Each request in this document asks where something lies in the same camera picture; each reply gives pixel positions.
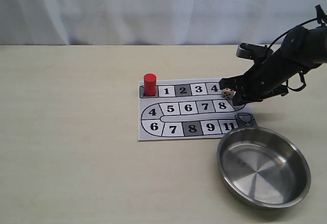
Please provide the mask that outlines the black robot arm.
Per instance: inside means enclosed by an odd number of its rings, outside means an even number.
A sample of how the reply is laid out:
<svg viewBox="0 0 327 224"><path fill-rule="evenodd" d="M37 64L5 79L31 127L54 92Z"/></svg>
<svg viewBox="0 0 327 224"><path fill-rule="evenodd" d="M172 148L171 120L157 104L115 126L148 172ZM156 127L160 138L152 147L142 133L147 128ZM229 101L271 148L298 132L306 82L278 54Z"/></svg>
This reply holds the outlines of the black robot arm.
<svg viewBox="0 0 327 224"><path fill-rule="evenodd" d="M241 43L236 55L253 60L254 64L243 75L220 80L221 89L235 92L233 105L285 96L291 90L288 80L296 74L302 86L294 91L299 92L306 87L304 75L326 63L326 27L308 30L296 26L286 34L276 51L267 46Z"/></svg>

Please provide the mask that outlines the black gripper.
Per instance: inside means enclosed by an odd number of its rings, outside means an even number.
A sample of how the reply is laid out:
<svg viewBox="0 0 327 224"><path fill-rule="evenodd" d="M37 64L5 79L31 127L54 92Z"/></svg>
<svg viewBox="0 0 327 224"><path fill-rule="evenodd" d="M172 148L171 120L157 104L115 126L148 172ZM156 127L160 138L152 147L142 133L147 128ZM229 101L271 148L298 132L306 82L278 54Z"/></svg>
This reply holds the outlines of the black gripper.
<svg viewBox="0 0 327 224"><path fill-rule="evenodd" d="M303 26L296 26L285 36L280 48L258 68L242 77L222 78L220 89L237 89L232 98L234 106L262 102L264 97L305 66L296 60L300 46L307 34Z"/></svg>

